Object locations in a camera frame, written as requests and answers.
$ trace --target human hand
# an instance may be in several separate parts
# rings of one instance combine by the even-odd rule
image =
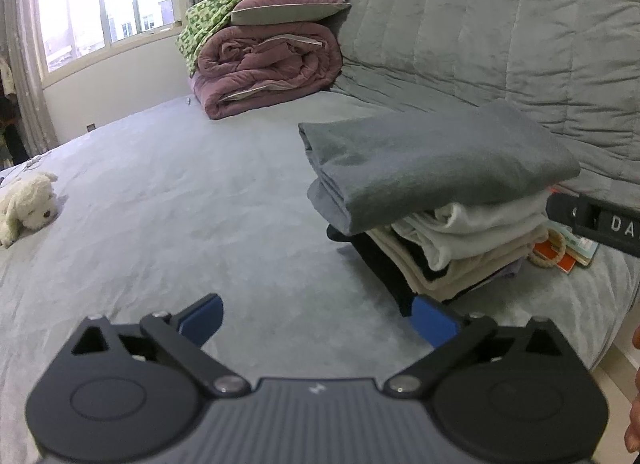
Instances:
[[[640,326],[634,332],[633,344],[635,348],[640,349]],[[640,369],[636,372],[636,389],[639,393],[631,404],[631,423],[625,432],[625,446],[629,453],[640,450]]]

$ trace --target screw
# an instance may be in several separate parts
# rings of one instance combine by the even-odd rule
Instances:
[[[420,388],[420,380],[408,374],[389,379],[389,388],[398,394],[411,394]]]
[[[222,394],[237,394],[246,387],[246,381],[240,376],[222,376],[214,381],[213,386]]]

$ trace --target pillow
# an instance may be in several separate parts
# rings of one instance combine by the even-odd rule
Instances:
[[[315,22],[350,6],[344,0],[243,0],[231,12],[235,26]]]

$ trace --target stuffed toy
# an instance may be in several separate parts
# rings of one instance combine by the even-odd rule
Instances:
[[[58,214],[51,183],[58,178],[46,171],[16,177],[0,189],[0,244],[8,248],[18,240],[20,230],[36,231]]]

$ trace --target pink comforter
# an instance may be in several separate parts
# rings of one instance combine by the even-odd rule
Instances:
[[[314,22],[230,26],[198,55],[191,88],[211,119],[301,98],[342,68],[338,42]]]

